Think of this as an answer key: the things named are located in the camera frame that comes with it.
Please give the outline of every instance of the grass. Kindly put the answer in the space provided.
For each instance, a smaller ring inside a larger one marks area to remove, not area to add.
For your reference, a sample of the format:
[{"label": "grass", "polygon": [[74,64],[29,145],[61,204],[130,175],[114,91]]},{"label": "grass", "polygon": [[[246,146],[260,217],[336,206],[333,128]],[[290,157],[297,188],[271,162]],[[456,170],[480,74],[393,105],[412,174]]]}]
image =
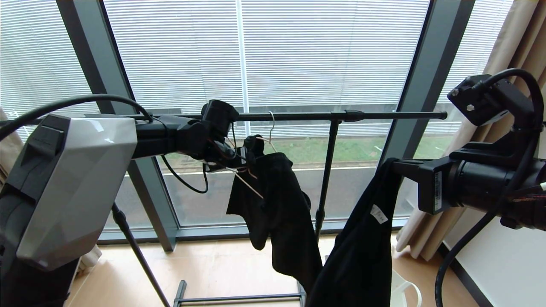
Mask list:
[{"label": "grass", "polygon": [[[442,156],[451,142],[452,136],[430,137],[424,136],[417,148],[415,158],[436,159]],[[275,148],[284,152],[294,164],[298,163],[323,163],[326,160],[328,139],[305,138],[274,140]],[[334,162],[372,162],[381,157],[385,145],[384,137],[377,138],[338,138],[334,150]],[[265,153],[273,152],[271,146],[266,144]],[[191,158],[176,153],[167,155],[173,167],[194,168],[200,167],[200,163]]]}]

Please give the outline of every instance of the white chair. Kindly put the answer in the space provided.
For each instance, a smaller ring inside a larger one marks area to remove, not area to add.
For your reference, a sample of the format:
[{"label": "white chair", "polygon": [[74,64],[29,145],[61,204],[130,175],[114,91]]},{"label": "white chair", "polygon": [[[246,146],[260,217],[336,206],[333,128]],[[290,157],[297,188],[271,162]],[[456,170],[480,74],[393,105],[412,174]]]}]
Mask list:
[{"label": "white chair", "polygon": [[423,297],[421,297],[419,288],[393,270],[393,280],[390,284],[390,307],[407,307],[405,290],[410,286],[413,286],[417,292],[417,307],[421,307]]}]

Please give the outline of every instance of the black clothing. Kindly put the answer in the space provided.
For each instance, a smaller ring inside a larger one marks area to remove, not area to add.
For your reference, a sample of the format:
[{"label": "black clothing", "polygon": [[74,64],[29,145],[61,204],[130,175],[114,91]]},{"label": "black clothing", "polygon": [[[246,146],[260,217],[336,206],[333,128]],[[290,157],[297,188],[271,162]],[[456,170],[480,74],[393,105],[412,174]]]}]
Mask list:
[{"label": "black clothing", "polygon": [[250,241],[257,250],[264,248],[271,235],[273,268],[296,278],[310,293],[322,268],[309,213],[311,202],[301,191],[286,155],[281,152],[264,155],[263,141],[252,141],[256,145],[249,146],[253,153],[249,169],[257,179],[248,171],[239,175],[264,199],[235,177],[226,213],[245,219]]},{"label": "black clothing", "polygon": [[380,167],[337,235],[307,306],[390,305],[390,236],[401,183],[401,176],[390,172],[392,161]]}]

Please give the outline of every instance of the pavement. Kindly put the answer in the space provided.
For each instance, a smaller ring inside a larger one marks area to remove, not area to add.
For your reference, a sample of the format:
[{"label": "pavement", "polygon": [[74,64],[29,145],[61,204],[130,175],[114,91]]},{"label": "pavement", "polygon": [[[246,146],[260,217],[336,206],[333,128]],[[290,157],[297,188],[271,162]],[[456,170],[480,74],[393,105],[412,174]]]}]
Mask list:
[{"label": "pavement", "polygon": [[[295,170],[295,173],[301,189],[311,199],[311,216],[314,217],[321,194],[323,170],[300,169]],[[375,167],[333,168],[325,205],[326,218],[347,218],[374,173]],[[209,174],[207,194],[197,194],[189,190],[170,173],[163,175],[181,225],[244,223],[240,216],[225,214],[234,178],[232,173]],[[204,188],[202,174],[181,174],[181,177],[197,189]],[[149,219],[128,176],[123,179],[116,203],[125,212],[131,227],[150,227]],[[409,205],[396,208],[395,216],[409,215],[412,210]],[[106,227],[117,228],[111,217],[108,218]]]}]

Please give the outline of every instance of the window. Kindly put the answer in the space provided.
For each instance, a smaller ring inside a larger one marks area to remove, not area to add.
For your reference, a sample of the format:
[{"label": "window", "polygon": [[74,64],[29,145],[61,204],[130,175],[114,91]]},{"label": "window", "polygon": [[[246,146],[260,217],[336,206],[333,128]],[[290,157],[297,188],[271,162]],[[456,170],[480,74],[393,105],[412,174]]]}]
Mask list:
[{"label": "window", "polygon": [[[0,12],[0,106],[8,118],[58,99],[91,93],[55,1],[2,0]],[[61,112],[100,113],[96,103]],[[26,141],[33,128],[17,132]],[[116,201],[131,215],[132,227],[150,226],[127,176]],[[109,220],[106,228],[112,227],[117,226]]]},{"label": "window", "polygon": [[[196,113],[208,99],[239,111],[396,109],[429,5],[419,1],[105,1],[136,99],[155,111]],[[238,139],[269,134],[272,121],[239,122]],[[347,217],[375,166],[390,121],[342,124],[327,217]],[[295,163],[318,205],[328,122],[278,122],[275,146]],[[203,186],[200,167],[169,155],[177,172]],[[165,182],[183,226],[240,223],[225,215],[233,175],[209,175],[199,195],[168,171]]]},{"label": "window", "polygon": [[447,111],[448,118],[429,122],[415,158],[436,159],[444,154],[464,119],[447,99],[447,94],[467,76],[483,73],[511,6],[512,0],[478,0],[474,4],[465,34],[434,108],[434,111]]}]

